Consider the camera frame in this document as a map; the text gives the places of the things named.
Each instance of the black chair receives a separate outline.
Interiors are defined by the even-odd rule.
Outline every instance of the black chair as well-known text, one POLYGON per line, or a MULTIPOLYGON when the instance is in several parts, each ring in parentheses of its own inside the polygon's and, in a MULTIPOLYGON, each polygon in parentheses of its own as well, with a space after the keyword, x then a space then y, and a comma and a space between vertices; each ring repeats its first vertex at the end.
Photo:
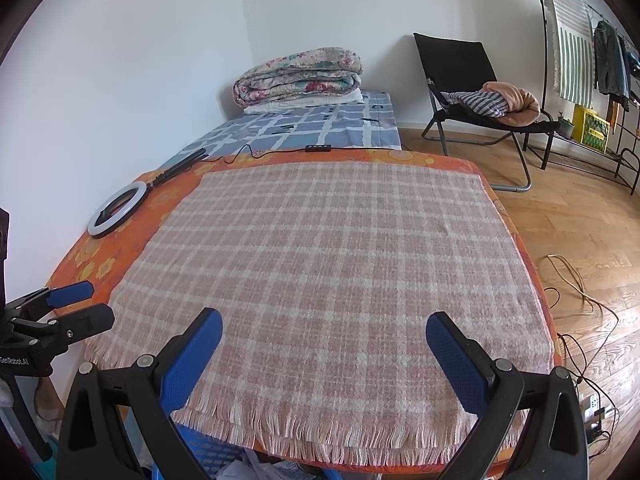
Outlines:
POLYGON ((516 133, 525 134, 525 143, 529 140, 529 134, 552 134, 558 129, 558 122, 545 114, 549 120, 539 121, 529 126, 514 127, 505 126, 488 117, 482 117, 473 113, 468 107, 459 104, 449 104, 440 92, 474 92, 482 88, 488 81, 496 81, 494 69, 484 51, 482 43, 469 41, 443 40, 430 38, 414 33, 415 44, 418 47, 420 61, 424 68, 429 87, 429 98, 433 108, 433 117, 422 132, 422 138, 427 140, 440 140, 444 155, 449 156, 447 141, 462 142, 463 144, 477 144, 479 146, 493 146, 509 137, 513 139, 522 163, 527 183, 524 186, 507 186, 505 184, 492 184, 492 188, 498 191, 524 192, 531 189, 531 176, 527 161, 524 158, 516 133), (507 132, 496 140, 486 142, 466 139, 447 139, 442 129, 442 123, 446 120, 459 121, 475 126, 484 126, 492 130, 507 132), (433 124, 438 125, 439 137, 427 137, 433 124))

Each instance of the wooden floor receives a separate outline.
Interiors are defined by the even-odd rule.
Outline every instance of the wooden floor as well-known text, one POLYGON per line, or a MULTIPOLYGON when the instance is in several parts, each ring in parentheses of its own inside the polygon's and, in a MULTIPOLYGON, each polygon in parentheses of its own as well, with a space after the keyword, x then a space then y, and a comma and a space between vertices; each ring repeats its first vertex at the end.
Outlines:
MULTIPOLYGON (((404 145, 414 151, 440 154, 440 145, 420 138, 415 130, 401 131, 404 145)), ((449 144, 449 155, 474 162, 491 183, 523 182, 522 167, 510 140, 497 146, 449 144)), ((552 309, 558 333, 573 335, 587 354, 596 353, 615 324, 614 317, 590 307, 563 283, 546 254, 562 254, 582 275, 587 291, 609 305, 620 323, 597 354, 586 377, 597 382, 620 409, 620 423, 609 449, 590 462, 591 480, 606 480, 640 430, 640 198, 629 190, 580 171, 527 160, 533 188, 526 193, 498 192, 513 219, 545 286, 561 293, 552 309)), ((548 291, 550 304, 556 300, 548 291)), ((570 351, 584 365, 575 345, 570 351)), ((591 393, 584 384, 582 392, 591 393)), ((605 422, 610 428, 612 419, 605 422)), ((600 448, 594 444, 591 452, 600 448)))

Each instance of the striped towel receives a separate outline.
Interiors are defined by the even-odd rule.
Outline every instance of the striped towel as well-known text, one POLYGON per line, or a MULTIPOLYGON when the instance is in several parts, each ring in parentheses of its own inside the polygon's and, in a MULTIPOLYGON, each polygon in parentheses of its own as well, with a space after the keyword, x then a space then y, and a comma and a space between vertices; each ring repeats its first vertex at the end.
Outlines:
POLYGON ((485 117, 504 117, 509 110, 509 103, 499 92, 441 92, 449 104, 462 104, 472 112, 485 117))
POLYGON ((591 108, 593 37, 582 0, 544 0, 554 51, 554 90, 562 99, 591 108))

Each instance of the hanging jacket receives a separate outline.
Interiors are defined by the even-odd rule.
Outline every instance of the hanging jacket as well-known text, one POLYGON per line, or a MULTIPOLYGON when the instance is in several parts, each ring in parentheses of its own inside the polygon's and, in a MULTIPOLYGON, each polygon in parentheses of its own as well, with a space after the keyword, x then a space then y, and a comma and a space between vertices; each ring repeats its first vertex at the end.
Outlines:
POLYGON ((595 87, 629 110, 630 77, 624 40, 609 23, 601 20, 593 31, 596 58, 595 87))

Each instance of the pink plaid blanket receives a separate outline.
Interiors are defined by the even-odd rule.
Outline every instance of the pink plaid blanket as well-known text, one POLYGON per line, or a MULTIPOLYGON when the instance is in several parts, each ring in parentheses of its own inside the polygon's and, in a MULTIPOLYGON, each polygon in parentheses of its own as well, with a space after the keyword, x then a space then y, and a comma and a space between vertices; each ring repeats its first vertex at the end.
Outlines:
POLYGON ((552 368, 514 241, 480 178, 454 171, 304 162, 206 174, 110 305, 113 329, 88 342, 101 366, 156 353, 218 309, 222 342, 174 420, 302 460, 452 456, 475 416, 425 342, 434 311, 495 358, 552 368))

